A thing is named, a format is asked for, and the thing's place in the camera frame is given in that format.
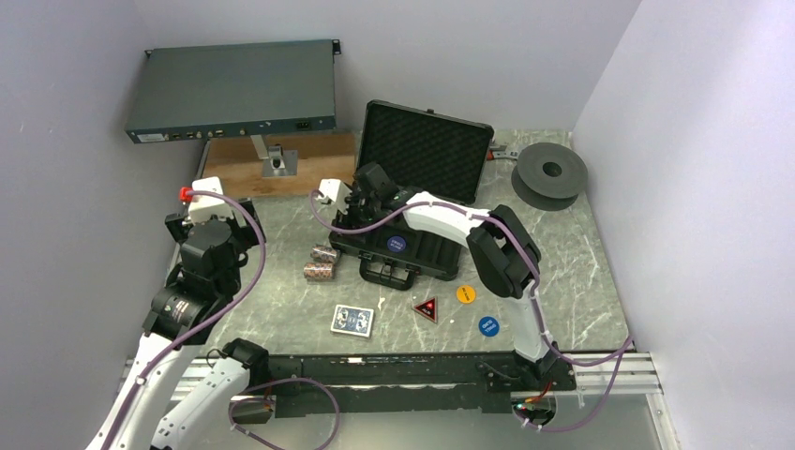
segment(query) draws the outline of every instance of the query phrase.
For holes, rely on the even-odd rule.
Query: white wall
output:
[[[795,447],[795,7],[645,0],[574,131],[685,449]]]
[[[159,47],[340,38],[337,116],[378,98],[571,129],[640,0],[136,0]]]
[[[0,18],[0,436],[83,448],[161,286],[194,145],[133,145],[153,41],[128,0],[6,2]]]

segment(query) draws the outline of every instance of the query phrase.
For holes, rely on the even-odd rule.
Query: yellow round token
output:
[[[458,301],[461,303],[471,303],[474,301],[475,297],[474,288],[470,285],[463,285],[456,290],[456,297],[458,297]]]

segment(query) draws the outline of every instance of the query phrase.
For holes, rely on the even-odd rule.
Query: gray spool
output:
[[[571,149],[550,142],[521,151],[511,186],[526,204],[544,211],[571,206],[588,183],[585,162]]]

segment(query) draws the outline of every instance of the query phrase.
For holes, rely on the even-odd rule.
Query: case lid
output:
[[[372,100],[356,166],[375,161],[399,186],[470,204],[493,136],[485,124]]]

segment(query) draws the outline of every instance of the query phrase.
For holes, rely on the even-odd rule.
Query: black carrying case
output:
[[[471,204],[493,136],[488,125],[372,100],[367,104],[356,168],[377,162],[399,186]],[[389,244],[394,238],[405,242],[400,251]],[[402,217],[365,234],[332,232],[329,241],[362,260],[362,278],[391,288],[410,289],[417,275],[445,281],[458,275],[461,246],[430,232],[411,230]],[[371,263],[381,263],[381,270],[371,270]],[[406,277],[397,277],[394,268],[405,269]]]

